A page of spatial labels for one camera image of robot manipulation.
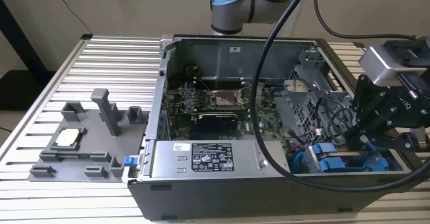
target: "white wall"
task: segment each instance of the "white wall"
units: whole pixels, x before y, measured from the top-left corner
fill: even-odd
[[[87,29],[62,0],[4,1],[42,60],[51,69],[58,68]],[[211,34],[209,0],[66,1],[98,35]],[[243,32],[265,36],[270,29],[270,25],[247,25]]]
[[[318,2],[326,23],[339,33],[430,35],[428,8],[430,0],[318,0]],[[325,31],[315,16],[313,0],[303,1],[293,36],[351,41],[335,38]],[[370,44],[385,40],[361,41]]]
[[[50,69],[63,63],[87,29],[62,0],[4,0]],[[66,0],[95,34],[161,36],[211,34],[209,0]],[[430,0],[319,0],[329,25],[343,33],[430,34]],[[246,25],[245,35],[266,36],[273,25]],[[281,36],[290,36],[285,27]],[[305,0],[293,31],[295,37],[330,36]],[[0,38],[0,51],[4,50]]]

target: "slotted aluminum surface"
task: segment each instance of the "slotted aluminum surface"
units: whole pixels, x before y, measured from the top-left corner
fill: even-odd
[[[354,76],[364,70],[364,49],[353,43],[330,44]],[[122,183],[50,183],[27,181],[51,135],[63,119],[66,101],[86,109],[94,88],[108,88],[120,109],[150,110],[159,64],[159,39],[96,36],[78,44],[34,108],[0,148],[0,221],[4,223],[150,223]],[[429,153],[420,154],[422,159]],[[413,191],[390,194],[361,213],[195,220],[194,223],[430,223],[430,182]]]

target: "motherboard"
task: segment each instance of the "motherboard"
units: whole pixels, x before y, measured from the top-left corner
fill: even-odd
[[[249,82],[237,83],[225,82],[214,85],[198,80],[169,91],[173,140],[255,138],[249,112],[251,85]],[[265,82],[258,85],[257,99],[259,127],[265,140],[285,140],[277,104]]]

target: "power supply label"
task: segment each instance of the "power supply label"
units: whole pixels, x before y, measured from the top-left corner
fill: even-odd
[[[235,171],[231,143],[193,144],[194,171]]]

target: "gray parts holder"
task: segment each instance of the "gray parts holder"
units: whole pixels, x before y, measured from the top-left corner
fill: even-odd
[[[30,181],[120,182],[127,156],[138,155],[149,113],[140,107],[119,111],[107,89],[95,89],[99,110],[67,102],[64,119],[31,169]]]

